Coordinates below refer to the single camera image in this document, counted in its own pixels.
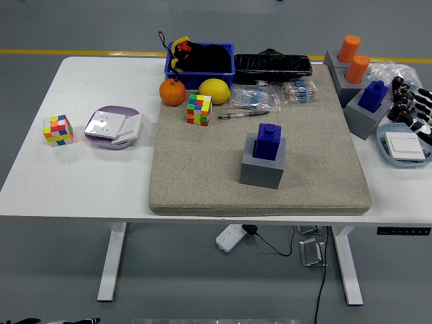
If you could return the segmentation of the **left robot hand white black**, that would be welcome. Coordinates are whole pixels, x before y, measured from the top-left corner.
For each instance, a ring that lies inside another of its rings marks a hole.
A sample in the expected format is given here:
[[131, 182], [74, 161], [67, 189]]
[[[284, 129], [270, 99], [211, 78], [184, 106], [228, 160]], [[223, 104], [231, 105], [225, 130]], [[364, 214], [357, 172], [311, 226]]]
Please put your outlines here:
[[[50, 324], [97, 324], [100, 323], [101, 319], [98, 317], [95, 318], [90, 318], [90, 319], [81, 319], [79, 321], [66, 321], [66, 320], [56, 320], [56, 321], [52, 321], [50, 322]], [[28, 317], [25, 319], [22, 319], [20, 321], [16, 321], [13, 322], [11, 320], [6, 320], [6, 321], [2, 321], [1, 324], [37, 324], [37, 323], [41, 323], [41, 319], [39, 318], [34, 318], [34, 317]]]

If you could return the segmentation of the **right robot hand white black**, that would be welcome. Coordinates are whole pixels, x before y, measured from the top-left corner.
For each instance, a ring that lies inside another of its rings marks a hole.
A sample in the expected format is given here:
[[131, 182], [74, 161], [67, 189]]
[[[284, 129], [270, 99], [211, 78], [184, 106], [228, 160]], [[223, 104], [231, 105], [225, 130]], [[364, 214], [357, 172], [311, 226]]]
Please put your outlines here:
[[431, 145], [431, 91], [423, 88], [418, 91], [419, 94], [407, 92], [408, 111], [400, 117], [419, 138]]

